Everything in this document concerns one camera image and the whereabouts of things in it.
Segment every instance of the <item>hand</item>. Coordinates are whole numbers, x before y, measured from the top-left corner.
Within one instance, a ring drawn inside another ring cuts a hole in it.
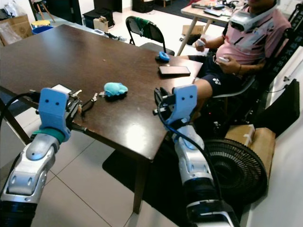
[[[229,62],[223,62],[223,61],[220,61],[220,59],[216,60],[216,63],[220,66],[222,71],[225,74],[233,74],[233,73],[238,74],[241,65],[233,57],[231,57],[229,55],[224,55],[223,57],[228,59]]]
[[[200,38],[200,39],[205,43],[205,46],[206,46],[206,43],[207,43],[206,39],[204,39],[204,38]],[[205,49],[205,46],[196,46],[196,50],[203,52]]]

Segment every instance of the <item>person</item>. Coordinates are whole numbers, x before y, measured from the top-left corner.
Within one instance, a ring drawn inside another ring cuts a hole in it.
[[[276,0],[248,0],[244,11],[259,15],[276,4]],[[203,52],[205,48],[217,49],[215,56],[182,56],[200,61],[203,64],[198,73],[200,79],[195,81],[198,88],[196,114],[201,110],[205,100],[212,96],[239,91],[247,75],[260,72],[290,23],[283,14],[275,9],[262,18],[246,32],[241,32],[228,24],[222,35],[213,40],[200,38],[205,46],[196,49]]]

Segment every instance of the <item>smartphone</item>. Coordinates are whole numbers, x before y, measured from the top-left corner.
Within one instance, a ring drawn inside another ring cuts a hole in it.
[[[159,66],[159,71],[163,77],[190,76],[190,71],[186,66]]]
[[[204,10],[204,13],[207,13],[209,15],[213,15],[213,16],[216,16],[216,17],[220,17],[222,15],[222,12],[218,12],[218,11],[211,10],[211,9]]]

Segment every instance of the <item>electric fan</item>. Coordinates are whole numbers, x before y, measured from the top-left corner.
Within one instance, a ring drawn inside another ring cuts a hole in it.
[[[244,205],[266,192],[264,165],[250,148],[229,139],[205,140],[205,148],[218,175],[224,200]]]

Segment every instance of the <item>desk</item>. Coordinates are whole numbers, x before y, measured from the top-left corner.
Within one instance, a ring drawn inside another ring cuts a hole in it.
[[[201,0],[201,1],[198,1],[197,4],[201,4],[201,5],[208,5],[210,1],[209,0]],[[225,13],[225,14],[231,14],[231,9],[229,8],[226,8],[225,11],[223,10],[216,10],[218,12],[222,12],[222,13]],[[207,19],[207,24],[206,26],[204,27],[204,30],[202,32],[202,34],[205,34],[205,32],[207,31],[209,25],[213,22],[213,21],[219,21],[219,22],[226,22],[228,23],[228,20],[229,20],[229,17],[225,17],[225,16],[221,16],[221,17],[216,17],[216,16],[212,16],[212,15],[209,15],[209,14],[206,14],[204,13],[204,9],[199,9],[199,8],[192,8],[191,5],[190,6],[186,6],[185,8],[183,8],[181,10],[181,13],[185,14],[185,15],[189,15],[189,16],[193,16],[193,21],[191,22],[190,24],[190,27],[188,29],[188,32],[186,33],[185,35],[185,38],[184,40],[182,41],[182,44],[179,48],[179,51],[177,53],[177,56],[180,56],[180,54],[182,53],[182,50],[185,46],[185,44],[187,43],[188,41],[188,38],[194,28],[194,26],[196,25],[196,22],[198,21],[199,18],[205,18]]]
[[[170,65],[187,66],[191,76],[160,79],[156,55],[66,25],[1,49],[1,89],[11,95],[62,84],[72,90],[82,89],[79,96],[85,102],[103,91],[107,82],[128,87],[125,99],[107,102],[100,97],[85,118],[76,116],[74,123],[87,128],[87,135],[137,160],[136,213],[149,163],[166,135],[159,118],[152,115],[156,108],[153,91],[156,87],[171,90],[190,84],[201,68],[201,63],[171,56]]]

